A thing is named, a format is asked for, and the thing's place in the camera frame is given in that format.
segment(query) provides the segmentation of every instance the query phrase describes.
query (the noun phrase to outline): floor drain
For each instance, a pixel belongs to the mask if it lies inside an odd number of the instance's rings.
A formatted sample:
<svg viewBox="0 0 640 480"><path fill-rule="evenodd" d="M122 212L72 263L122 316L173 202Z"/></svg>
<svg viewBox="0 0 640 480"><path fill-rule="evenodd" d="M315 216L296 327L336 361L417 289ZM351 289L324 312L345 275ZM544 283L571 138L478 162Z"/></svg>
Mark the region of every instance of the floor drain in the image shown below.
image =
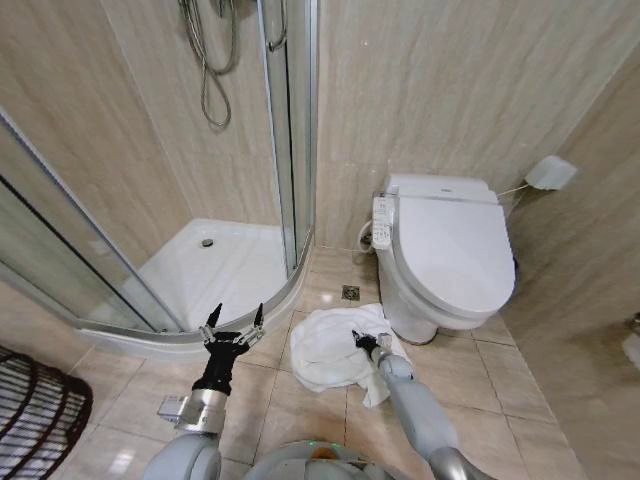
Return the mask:
<svg viewBox="0 0 640 480"><path fill-rule="evenodd" d="M356 287L354 285L343 285L342 298L344 300L360 301L360 287Z"/></svg>

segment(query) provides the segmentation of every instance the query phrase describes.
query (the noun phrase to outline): wicker basket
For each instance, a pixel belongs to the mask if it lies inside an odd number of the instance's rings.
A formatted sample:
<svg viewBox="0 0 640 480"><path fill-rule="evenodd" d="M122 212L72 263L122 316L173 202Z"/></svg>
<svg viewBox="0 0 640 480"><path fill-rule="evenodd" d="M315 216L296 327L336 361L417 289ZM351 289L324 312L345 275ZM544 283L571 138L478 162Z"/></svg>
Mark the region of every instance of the wicker basket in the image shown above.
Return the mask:
<svg viewBox="0 0 640 480"><path fill-rule="evenodd" d="M0 347L0 478L47 478L84 430L83 380Z"/></svg>

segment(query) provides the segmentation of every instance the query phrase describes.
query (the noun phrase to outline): white toilet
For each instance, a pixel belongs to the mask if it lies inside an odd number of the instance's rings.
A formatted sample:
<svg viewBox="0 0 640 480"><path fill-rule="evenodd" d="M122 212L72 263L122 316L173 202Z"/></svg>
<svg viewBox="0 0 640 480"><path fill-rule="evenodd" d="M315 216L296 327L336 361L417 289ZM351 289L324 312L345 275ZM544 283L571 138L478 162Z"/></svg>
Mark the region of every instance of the white toilet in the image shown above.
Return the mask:
<svg viewBox="0 0 640 480"><path fill-rule="evenodd" d="M513 255L504 212L485 182L392 174L384 197L374 199L380 293L403 340L424 344L438 327L476 328L509 300ZM381 218L390 242L376 242L384 239Z"/></svg>

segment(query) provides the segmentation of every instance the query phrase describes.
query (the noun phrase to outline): glass shower door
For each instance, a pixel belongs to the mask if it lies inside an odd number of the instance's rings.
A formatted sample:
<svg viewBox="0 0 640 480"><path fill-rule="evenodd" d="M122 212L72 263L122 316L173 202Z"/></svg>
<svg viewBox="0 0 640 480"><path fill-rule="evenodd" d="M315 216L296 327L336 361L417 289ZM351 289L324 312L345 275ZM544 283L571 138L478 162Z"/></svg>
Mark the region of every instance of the glass shower door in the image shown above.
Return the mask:
<svg viewBox="0 0 640 480"><path fill-rule="evenodd" d="M261 0L287 261L294 268L315 212L317 1Z"/></svg>
<svg viewBox="0 0 640 480"><path fill-rule="evenodd" d="M178 332L173 314L0 111L0 261L78 320Z"/></svg>

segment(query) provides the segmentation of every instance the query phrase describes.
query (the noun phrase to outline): toilet base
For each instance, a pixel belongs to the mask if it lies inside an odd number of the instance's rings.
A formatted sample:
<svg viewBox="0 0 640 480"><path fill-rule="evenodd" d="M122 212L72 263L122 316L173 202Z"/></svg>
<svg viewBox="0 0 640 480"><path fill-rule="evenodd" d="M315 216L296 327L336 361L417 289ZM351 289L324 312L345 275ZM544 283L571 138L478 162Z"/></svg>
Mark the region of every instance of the toilet base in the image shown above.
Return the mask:
<svg viewBox="0 0 640 480"><path fill-rule="evenodd" d="M409 345L417 345L417 346L429 345L431 342L433 342L433 340L436 338L436 335L438 334L438 331L436 330L436 333L433 335L433 337L431 337L430 340L427 340L426 342L412 342L411 340L407 340L406 338L403 338L402 335L396 332L396 330L393 327L391 327L391 330L393 330L393 333L395 333L396 336L404 343L408 343Z"/></svg>
<svg viewBox="0 0 640 480"><path fill-rule="evenodd" d="M411 308L399 295L394 295L382 269L379 270L379 277L384 316L396 335L413 345L425 345L433 340L438 332L438 325L427 320L423 312Z"/></svg>

